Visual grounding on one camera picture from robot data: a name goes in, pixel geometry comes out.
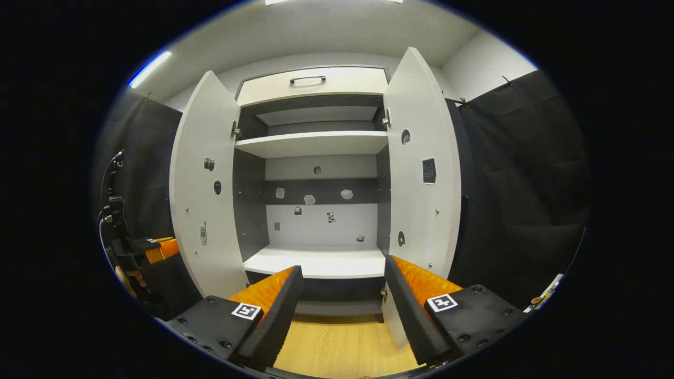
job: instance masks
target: cable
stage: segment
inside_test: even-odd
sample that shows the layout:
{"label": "cable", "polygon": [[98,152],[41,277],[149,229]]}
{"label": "cable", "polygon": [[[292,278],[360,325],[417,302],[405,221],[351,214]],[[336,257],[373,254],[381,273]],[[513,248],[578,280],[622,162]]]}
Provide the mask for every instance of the cable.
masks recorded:
{"label": "cable", "polygon": [[105,250],[105,243],[103,243],[102,228],[103,228],[103,222],[104,221],[105,221],[105,219],[102,218],[98,222],[98,238],[100,239],[100,246],[103,248],[103,254],[105,254],[105,259],[108,261],[108,264],[110,264],[110,269],[112,269],[112,271],[115,272],[115,267],[113,266],[113,263],[110,262],[110,257],[108,257],[108,252],[107,252],[107,250]]}
{"label": "cable", "polygon": [[110,162],[108,162],[108,165],[105,167],[105,171],[103,171],[103,177],[100,178],[100,206],[105,205],[105,196],[104,196],[104,192],[103,192],[103,187],[105,185],[105,179],[108,176],[108,170],[110,169],[110,165],[115,161],[115,159],[119,158],[122,155],[123,152],[124,152],[124,150],[116,153],[115,156],[112,157]]}

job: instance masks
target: orange foam pad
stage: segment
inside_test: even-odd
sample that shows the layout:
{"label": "orange foam pad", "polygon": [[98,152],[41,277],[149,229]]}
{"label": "orange foam pad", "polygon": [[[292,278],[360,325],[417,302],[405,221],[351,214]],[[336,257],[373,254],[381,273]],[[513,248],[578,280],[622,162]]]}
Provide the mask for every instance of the orange foam pad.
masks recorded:
{"label": "orange foam pad", "polygon": [[259,321],[262,322],[269,313],[269,309],[272,307],[272,304],[274,304],[278,293],[281,291],[281,288],[283,288],[283,284],[285,284],[286,279],[290,275],[290,272],[293,271],[293,268],[294,267],[289,267],[283,271],[277,272],[227,299],[236,301],[237,303],[246,303],[261,307],[264,314]]}
{"label": "orange foam pad", "polygon": [[395,261],[400,269],[402,276],[412,290],[412,294],[415,296],[415,299],[417,299],[421,309],[424,310],[426,316],[428,316],[431,321],[433,321],[433,319],[426,311],[426,308],[424,308],[426,300],[431,297],[457,292],[463,289],[447,279],[424,270],[415,264],[411,264],[406,260],[402,260],[395,256],[391,256],[391,258],[393,258],[393,261]]}

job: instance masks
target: black curtain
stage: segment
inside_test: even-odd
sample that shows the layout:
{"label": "black curtain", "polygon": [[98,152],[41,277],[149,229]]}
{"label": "black curtain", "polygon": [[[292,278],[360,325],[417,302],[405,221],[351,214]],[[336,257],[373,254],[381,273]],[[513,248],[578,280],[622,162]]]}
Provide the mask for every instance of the black curtain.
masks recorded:
{"label": "black curtain", "polygon": [[467,196],[449,278],[524,308],[564,272],[588,219],[580,130],[540,71],[448,106]]}
{"label": "black curtain", "polygon": [[100,185],[108,162],[124,149],[115,189],[124,198],[131,238],[173,237],[169,166],[182,113],[130,90],[117,99],[103,127],[92,176],[92,216],[101,209]]}
{"label": "black curtain", "polygon": [[[100,186],[106,166],[124,149],[115,189],[124,199],[129,237],[175,236],[168,199],[169,168],[181,117],[181,112],[130,90],[118,97],[95,150],[92,218],[101,209]],[[150,290],[166,301],[166,307],[153,316],[170,320],[202,298],[179,255],[145,266],[141,273]]]}

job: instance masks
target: white cabinet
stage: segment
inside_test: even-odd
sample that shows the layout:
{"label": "white cabinet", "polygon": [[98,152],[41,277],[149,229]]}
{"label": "white cabinet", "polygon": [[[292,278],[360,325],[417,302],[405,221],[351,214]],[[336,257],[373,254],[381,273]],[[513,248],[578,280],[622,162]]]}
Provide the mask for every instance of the white cabinet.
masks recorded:
{"label": "white cabinet", "polygon": [[[302,123],[269,132],[292,120]],[[174,229],[197,288],[228,297],[252,274],[299,264],[305,280],[322,281],[312,288],[370,283],[324,309],[366,312],[370,301],[381,313],[384,254],[447,277],[460,214],[453,130],[414,48],[390,83],[382,68],[298,69],[244,81],[235,101],[207,73],[183,114],[170,179]],[[356,296],[368,291],[370,300]],[[330,301],[312,296],[304,309]]]}

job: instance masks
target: black foam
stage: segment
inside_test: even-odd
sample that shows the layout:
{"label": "black foam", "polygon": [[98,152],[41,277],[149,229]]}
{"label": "black foam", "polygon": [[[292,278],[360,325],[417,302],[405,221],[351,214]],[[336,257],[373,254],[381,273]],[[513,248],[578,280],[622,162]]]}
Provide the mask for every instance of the black foam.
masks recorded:
{"label": "black foam", "polygon": [[303,287],[302,268],[295,266],[278,293],[264,320],[257,325],[237,354],[246,364],[272,367],[286,340],[297,300]]}
{"label": "black foam", "polygon": [[391,256],[386,256],[384,278],[393,295],[402,327],[417,364],[449,358],[453,351],[440,331],[428,319],[402,272]]}

